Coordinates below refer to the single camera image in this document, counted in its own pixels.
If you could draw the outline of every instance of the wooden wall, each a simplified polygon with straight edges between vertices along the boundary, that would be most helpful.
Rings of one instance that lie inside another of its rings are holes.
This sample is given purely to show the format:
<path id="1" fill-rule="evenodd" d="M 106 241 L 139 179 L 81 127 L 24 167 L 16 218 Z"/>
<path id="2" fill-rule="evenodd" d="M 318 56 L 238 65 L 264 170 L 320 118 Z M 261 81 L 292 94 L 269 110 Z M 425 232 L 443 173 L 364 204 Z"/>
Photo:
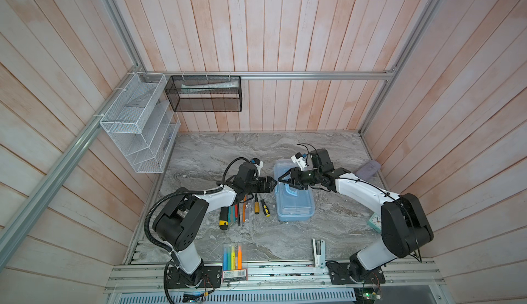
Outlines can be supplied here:
<path id="1" fill-rule="evenodd" d="M 457 303 L 527 301 L 526 77 L 527 0 L 445 0 L 365 134 Z"/>
<path id="2" fill-rule="evenodd" d="M 146 69 L 385 70 L 428 0 L 116 0 Z M 382 82 L 251 81 L 181 131 L 359 129 Z"/>
<path id="3" fill-rule="evenodd" d="M 133 62 L 101 0 L 0 0 L 0 227 Z M 101 134 L 0 273 L 0 301 L 94 303 L 152 179 Z"/>

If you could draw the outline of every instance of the orange highlighter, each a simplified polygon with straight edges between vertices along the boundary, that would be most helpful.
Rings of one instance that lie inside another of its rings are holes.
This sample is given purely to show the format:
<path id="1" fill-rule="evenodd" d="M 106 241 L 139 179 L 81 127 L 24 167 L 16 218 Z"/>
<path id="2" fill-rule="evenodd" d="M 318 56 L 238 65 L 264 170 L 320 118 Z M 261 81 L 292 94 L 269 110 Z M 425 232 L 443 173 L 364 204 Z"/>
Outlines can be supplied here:
<path id="1" fill-rule="evenodd" d="M 238 270 L 241 270 L 241 246 L 238 245 Z"/>

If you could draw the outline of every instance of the yellow highlighter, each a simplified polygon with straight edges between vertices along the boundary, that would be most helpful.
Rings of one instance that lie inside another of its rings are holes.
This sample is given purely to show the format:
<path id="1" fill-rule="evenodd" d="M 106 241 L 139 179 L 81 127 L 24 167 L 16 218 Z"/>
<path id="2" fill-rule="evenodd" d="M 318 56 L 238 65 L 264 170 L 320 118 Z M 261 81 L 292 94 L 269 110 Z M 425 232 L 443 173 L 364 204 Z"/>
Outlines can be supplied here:
<path id="1" fill-rule="evenodd" d="M 241 246 L 238 245 L 238 270 L 241 270 Z"/>
<path id="2" fill-rule="evenodd" d="M 231 246 L 231 270 L 236 269 L 236 254 L 234 253 L 234 246 Z"/>

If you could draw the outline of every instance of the marble surface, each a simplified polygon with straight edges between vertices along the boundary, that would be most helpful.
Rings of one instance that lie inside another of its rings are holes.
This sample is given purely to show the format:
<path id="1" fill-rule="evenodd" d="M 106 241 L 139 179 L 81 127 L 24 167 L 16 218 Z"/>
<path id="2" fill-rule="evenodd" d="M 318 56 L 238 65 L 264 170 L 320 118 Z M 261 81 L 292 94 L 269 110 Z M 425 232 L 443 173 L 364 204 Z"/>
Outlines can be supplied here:
<path id="1" fill-rule="evenodd" d="M 305 148 L 297 143 L 327 149 L 336 168 L 355 172 L 369 161 L 359 136 L 352 132 L 179 134 L 158 195 L 167 195 L 182 186 L 214 188 L 227 165 L 238 156 L 260 158 L 263 161 L 261 175 L 273 176 L 275 160 L 304 153 Z M 235 163 L 228 176 L 237 170 L 238 163 Z M 378 176 L 369 181 L 382 187 Z M 240 227 L 231 224 L 227 231 L 221 231 L 219 210 L 209 213 L 195 239 L 199 254 L 205 261 L 219 261 L 224 243 L 245 242 L 248 260 L 312 259 L 311 239 L 315 238 L 326 241 L 327 259 L 347 259 L 380 236 L 366 224 L 372 211 L 358 202 L 321 190 L 313 190 L 313 195 L 315 215 L 303 222 L 279 221 L 273 193 L 259 195 L 269 206 L 271 217 L 262 213 L 255 215 L 251 202 L 247 207 L 247 221 Z M 135 263 L 169 260 L 166 252 L 144 236 L 139 243 Z"/>

